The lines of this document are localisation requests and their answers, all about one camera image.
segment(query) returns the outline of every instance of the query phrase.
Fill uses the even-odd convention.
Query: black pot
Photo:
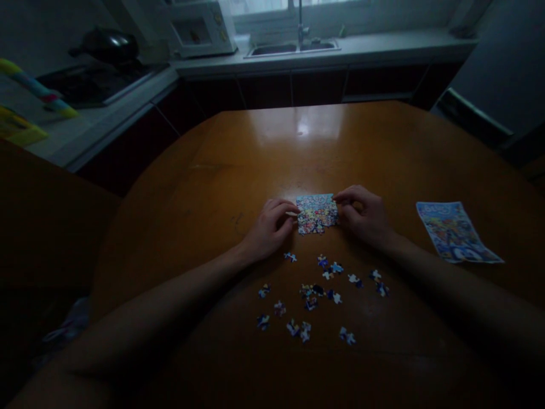
[[[138,56],[138,44],[132,34],[110,28],[95,27],[83,37],[79,48],[71,48],[68,54],[77,57],[87,53],[99,61],[122,65],[134,61]]]

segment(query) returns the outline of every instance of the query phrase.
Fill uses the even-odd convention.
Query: yellow package
[[[0,106],[0,138],[25,147],[47,138],[47,133],[9,108]]]

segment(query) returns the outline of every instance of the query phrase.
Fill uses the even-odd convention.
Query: countertop
[[[249,36],[237,36],[238,51],[229,56],[172,61],[181,76],[245,73],[263,70],[315,68],[318,66],[365,64],[407,59],[467,57],[478,40],[454,38],[445,28],[399,31],[351,36],[335,41],[339,51],[255,57],[246,59],[251,50]]]
[[[238,36],[239,50],[235,54],[171,61],[170,68],[112,105],[82,109],[79,111],[80,116],[74,119],[66,120],[57,114],[45,112],[40,101],[19,87],[0,94],[0,103],[21,113],[49,133],[45,140],[28,146],[26,149],[29,152],[75,171],[116,138],[119,133],[115,131],[119,127],[142,115],[145,106],[179,76],[241,74],[340,64],[380,64],[392,60],[460,60],[467,57],[477,44],[477,40],[456,39],[446,29],[368,34],[337,41],[341,46],[340,51],[245,59],[251,48],[249,37]]]

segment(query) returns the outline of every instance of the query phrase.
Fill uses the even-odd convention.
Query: microwave oven
[[[237,50],[228,0],[166,0],[159,12],[168,25],[171,55],[187,58]]]

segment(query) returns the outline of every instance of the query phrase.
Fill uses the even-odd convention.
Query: cabinet door
[[[124,197],[138,176],[177,138],[174,128],[154,107],[76,174]]]
[[[432,65],[414,94],[411,105],[429,111],[463,64],[464,61]]]
[[[238,83],[247,109],[291,107],[288,73],[239,77]]]
[[[189,86],[207,118],[222,111],[244,109],[244,103],[234,78],[193,80]]]
[[[345,95],[412,93],[426,69],[427,64],[353,69]]]
[[[183,80],[157,104],[157,107],[176,129],[178,135],[183,135],[206,119]]]
[[[294,72],[294,106],[341,103],[346,70]]]

